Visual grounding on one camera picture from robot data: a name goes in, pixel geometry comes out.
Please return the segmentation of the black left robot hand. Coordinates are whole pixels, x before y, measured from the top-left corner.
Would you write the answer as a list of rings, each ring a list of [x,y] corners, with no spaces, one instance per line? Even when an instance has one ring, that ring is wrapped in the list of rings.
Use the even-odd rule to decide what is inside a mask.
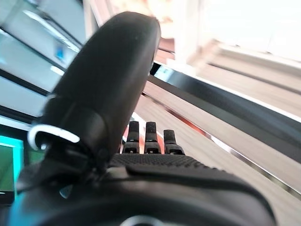
[[[25,166],[5,226],[275,226],[265,197],[239,177],[186,156],[118,153],[151,72],[159,22],[135,12],[87,41],[28,132],[44,158]]]

